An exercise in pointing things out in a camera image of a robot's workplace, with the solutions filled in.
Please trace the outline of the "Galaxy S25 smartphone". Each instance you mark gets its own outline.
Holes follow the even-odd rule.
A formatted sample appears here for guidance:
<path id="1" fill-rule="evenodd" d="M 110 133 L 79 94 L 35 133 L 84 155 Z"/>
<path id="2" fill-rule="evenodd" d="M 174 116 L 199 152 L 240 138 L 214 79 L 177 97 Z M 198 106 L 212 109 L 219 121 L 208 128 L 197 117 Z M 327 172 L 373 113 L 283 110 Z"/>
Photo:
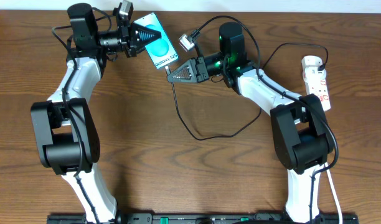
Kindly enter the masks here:
<path id="1" fill-rule="evenodd" d="M 160 69 L 175 62 L 179 56 L 167 36 L 162 24 L 155 13 L 150 13 L 140 19 L 135 20 L 135 24 L 159 31 L 161 38 L 146 46 L 146 50 L 156 69 Z"/>

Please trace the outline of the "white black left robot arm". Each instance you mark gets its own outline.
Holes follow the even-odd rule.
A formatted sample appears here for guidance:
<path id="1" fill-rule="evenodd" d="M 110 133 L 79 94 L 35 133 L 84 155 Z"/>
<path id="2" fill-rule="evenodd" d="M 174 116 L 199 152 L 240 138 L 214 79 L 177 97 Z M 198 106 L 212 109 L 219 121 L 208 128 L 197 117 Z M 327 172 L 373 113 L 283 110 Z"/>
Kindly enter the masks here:
<path id="1" fill-rule="evenodd" d="M 128 58 L 140 54 L 161 33 L 131 21 L 133 4 L 123 1 L 100 31 L 96 7 L 77 3 L 67 10 L 72 35 L 62 42 L 67 51 L 67 71 L 47 100 L 31 106 L 41 164 L 61 176 L 74 190 L 83 214 L 51 214 L 48 223 L 128 223 L 101 174 L 100 139 L 88 103 L 107 62 L 118 53 Z"/>

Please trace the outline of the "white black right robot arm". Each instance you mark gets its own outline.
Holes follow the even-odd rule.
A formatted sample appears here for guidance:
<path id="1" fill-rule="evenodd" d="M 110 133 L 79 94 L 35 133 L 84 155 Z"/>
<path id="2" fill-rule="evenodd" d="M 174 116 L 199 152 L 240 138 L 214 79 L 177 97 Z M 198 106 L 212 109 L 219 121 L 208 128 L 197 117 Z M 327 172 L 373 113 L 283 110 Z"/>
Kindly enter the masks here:
<path id="1" fill-rule="evenodd" d="M 270 79 L 260 61 L 248 59 L 244 33 L 248 29 L 231 18 L 219 28 L 219 52 L 198 53 L 174 71 L 167 70 L 167 80 L 175 83 L 202 83 L 221 75 L 228 88 L 252 100 L 271 119 L 275 153 L 288 171 L 287 222 L 317 223 L 318 178 L 332 166 L 330 153 L 338 144 L 324 114 L 320 99 L 314 94 L 301 96 Z"/>

